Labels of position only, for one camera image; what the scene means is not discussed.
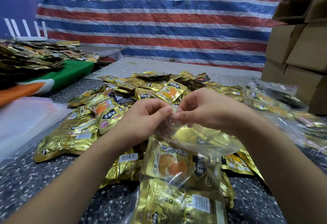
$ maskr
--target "orange cloth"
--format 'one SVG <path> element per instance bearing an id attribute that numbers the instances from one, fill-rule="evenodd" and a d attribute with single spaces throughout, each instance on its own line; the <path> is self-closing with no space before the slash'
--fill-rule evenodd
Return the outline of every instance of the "orange cloth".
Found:
<path id="1" fill-rule="evenodd" d="M 6 90 L 0 90 L 0 106 L 8 104 L 20 97 L 31 96 L 35 94 L 45 82 L 38 82 L 26 85 L 18 85 Z"/>

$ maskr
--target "table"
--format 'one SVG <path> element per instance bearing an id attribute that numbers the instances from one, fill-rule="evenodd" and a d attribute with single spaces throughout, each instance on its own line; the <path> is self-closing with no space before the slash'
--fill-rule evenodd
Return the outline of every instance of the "table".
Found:
<path id="1" fill-rule="evenodd" d="M 104 67 L 100 70 L 101 72 L 92 73 L 50 94 L 49 97 L 54 101 L 67 102 L 68 99 L 82 94 L 85 90 L 102 85 L 102 82 L 96 78 L 100 75 L 112 74 L 126 77 L 133 72 L 157 70 L 179 73 L 184 69 L 194 74 L 207 72 L 213 80 L 225 85 L 244 84 L 252 77 L 260 77 L 259 72 L 246 70 L 124 58 Z M 32 157 L 37 145 L 32 145 L 19 159 L 0 169 L 0 221 L 8 218 L 19 206 L 48 185 L 76 159 L 73 155 L 63 155 L 54 160 L 36 164 Z M 322 153 L 311 148 L 301 148 L 301 150 L 327 173 L 326 158 Z M 236 193 L 235 207 L 227 210 L 229 224 L 286 223 L 269 189 L 256 177 L 243 177 L 229 172 L 228 176 Z M 137 182 L 129 182 L 109 185 L 99 190 L 80 223 L 117 223 L 124 217 L 126 206 L 137 185 Z"/>

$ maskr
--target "blue wall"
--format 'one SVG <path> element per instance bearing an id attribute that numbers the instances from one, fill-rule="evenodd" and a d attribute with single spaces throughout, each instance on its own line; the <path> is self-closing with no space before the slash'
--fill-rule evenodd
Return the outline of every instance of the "blue wall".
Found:
<path id="1" fill-rule="evenodd" d="M 21 36 L 26 36 L 22 19 L 27 21 L 31 34 L 36 36 L 33 21 L 38 0 L 0 0 L 0 38 L 10 38 L 10 33 L 3 18 L 15 19 Z"/>

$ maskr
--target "pile of snack packets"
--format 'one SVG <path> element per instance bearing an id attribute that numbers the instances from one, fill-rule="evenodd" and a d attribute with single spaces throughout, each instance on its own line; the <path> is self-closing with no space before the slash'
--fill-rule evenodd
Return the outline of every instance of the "pile of snack packets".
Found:
<path id="1" fill-rule="evenodd" d="M 36 78 L 63 67 L 63 60 L 96 63 L 100 58 L 78 50 L 79 41 L 47 42 L 6 41 L 0 43 L 0 88 Z"/>
<path id="2" fill-rule="evenodd" d="M 187 71 L 179 75 L 144 72 L 133 73 L 128 78 L 111 75 L 99 78 L 103 86 L 69 100 L 72 113 L 41 141 L 34 156 L 36 162 L 64 153 L 81 154 L 112 129 L 137 100 L 159 98 L 179 105 L 183 97 L 202 87 L 245 101 L 260 111 L 299 122 L 308 137 L 304 145 L 314 147 L 314 143 L 327 154 L 323 149 L 327 144 L 327 124 L 306 111 L 294 111 L 292 107 L 305 105 L 285 93 L 279 92 L 279 98 L 272 96 L 268 87 L 223 86 L 211 81 L 206 73 L 194 76 Z M 212 134 L 227 143 L 237 140 L 220 131 Z M 200 154 L 178 145 L 201 144 L 201 135 L 185 127 L 169 138 L 154 133 L 114 162 L 100 188 L 123 180 L 141 181 L 131 223 L 227 223 L 225 207 L 234 206 L 235 192 L 225 172 L 256 175 L 262 182 L 264 179 L 245 148 L 221 157 L 221 154 Z"/>

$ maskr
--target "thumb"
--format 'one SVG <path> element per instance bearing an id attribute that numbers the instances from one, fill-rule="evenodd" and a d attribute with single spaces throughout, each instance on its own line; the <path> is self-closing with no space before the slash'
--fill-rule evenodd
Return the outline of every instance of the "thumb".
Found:
<path id="1" fill-rule="evenodd" d="M 195 110 L 182 111 L 174 114 L 174 119 L 182 124 L 194 123 L 195 122 Z"/>
<path id="2" fill-rule="evenodd" d="M 164 121 L 173 112 L 171 106 L 165 106 L 158 110 L 156 113 L 150 115 L 152 125 L 158 126 L 162 121 Z"/>

